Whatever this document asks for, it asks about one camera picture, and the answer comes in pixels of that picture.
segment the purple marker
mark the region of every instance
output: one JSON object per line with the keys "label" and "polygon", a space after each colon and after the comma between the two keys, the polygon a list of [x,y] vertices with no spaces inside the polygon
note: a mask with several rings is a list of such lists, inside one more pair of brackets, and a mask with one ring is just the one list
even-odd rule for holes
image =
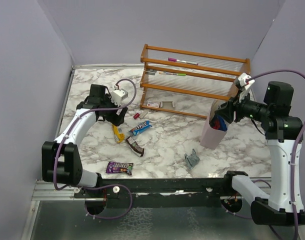
{"label": "purple marker", "polygon": [[168,61],[170,61],[170,62],[179,62],[179,63],[184,63],[184,64],[199,65],[197,62],[184,61],[184,60],[179,60],[179,59],[171,58],[171,57],[168,57]]}

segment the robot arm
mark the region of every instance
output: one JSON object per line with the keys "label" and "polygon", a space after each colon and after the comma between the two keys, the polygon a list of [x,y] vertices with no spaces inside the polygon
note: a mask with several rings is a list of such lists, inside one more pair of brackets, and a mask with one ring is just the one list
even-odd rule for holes
{"label": "robot arm", "polygon": [[[248,176],[235,175],[231,187],[239,192],[251,206],[253,221],[259,225],[290,226],[294,224],[291,201],[291,153],[295,139],[303,126],[298,117],[289,116],[294,89],[290,84],[271,81],[264,103],[250,100],[250,86],[255,82],[243,73],[236,79],[239,91],[216,114],[228,123],[239,122],[244,117],[261,122],[271,155],[271,194],[264,193]],[[295,165],[299,164],[302,144],[297,147]],[[299,224],[305,224],[304,206],[300,194],[299,168],[295,168],[295,204]]]}
{"label": "robot arm", "polygon": [[83,169],[78,147],[88,130],[97,122],[105,121],[119,126],[124,122],[127,107],[116,110],[90,111],[92,109],[114,109],[121,105],[128,93],[123,89],[115,89],[106,93],[106,86],[92,84],[89,96],[77,106],[76,113],[68,127],[53,142],[46,141],[41,148],[42,178],[53,182],[54,164],[60,143],[60,154],[64,161],[57,163],[57,183],[80,187],[99,187],[102,177],[99,173]]}

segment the purple candy bag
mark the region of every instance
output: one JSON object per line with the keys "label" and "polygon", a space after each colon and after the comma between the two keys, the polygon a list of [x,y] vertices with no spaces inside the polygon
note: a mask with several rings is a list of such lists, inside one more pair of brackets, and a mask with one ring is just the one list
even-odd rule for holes
{"label": "purple candy bag", "polygon": [[126,173],[128,175],[132,175],[133,163],[122,163],[110,161],[108,162],[106,174],[119,174]]}

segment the table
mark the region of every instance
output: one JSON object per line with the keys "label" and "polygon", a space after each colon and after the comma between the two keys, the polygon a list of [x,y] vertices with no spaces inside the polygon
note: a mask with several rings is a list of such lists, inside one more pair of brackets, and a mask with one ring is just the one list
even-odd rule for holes
{"label": "table", "polygon": [[[91,84],[101,84],[113,89],[115,82],[128,78],[137,86],[137,96],[128,108],[124,124],[120,127],[127,135],[128,131],[142,122],[134,119],[139,108],[143,89],[140,79],[143,68],[121,67],[116,69],[76,69],[65,106],[60,132],[72,120],[76,106],[88,96]],[[124,82],[121,88],[128,91],[131,99],[132,85]],[[207,114],[212,99],[180,95],[167,91],[152,90],[146,95],[147,100],[174,101],[176,108],[190,109]],[[151,110],[144,120],[153,126],[140,134],[136,141],[145,148],[143,157],[136,156],[125,142],[116,143],[109,122],[93,125],[83,139],[79,153],[83,168],[101,173],[103,178],[130,178],[127,174],[106,174],[109,161],[134,163],[131,178],[219,178],[228,170],[245,171],[250,177],[270,177],[271,157],[265,137],[261,135],[248,119],[229,126],[228,132],[220,145],[208,149],[199,145],[205,120],[179,114]],[[184,161],[185,154],[195,149],[200,157],[199,164],[189,170]]]}

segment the blue candy wrapper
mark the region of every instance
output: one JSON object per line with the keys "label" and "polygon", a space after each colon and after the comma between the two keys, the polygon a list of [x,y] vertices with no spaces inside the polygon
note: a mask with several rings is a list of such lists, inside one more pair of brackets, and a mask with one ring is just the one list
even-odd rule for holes
{"label": "blue candy wrapper", "polygon": [[143,121],[138,126],[135,126],[133,129],[131,129],[129,132],[131,132],[134,136],[141,134],[143,131],[147,130],[148,128],[151,128],[152,126],[149,125],[149,121]]}

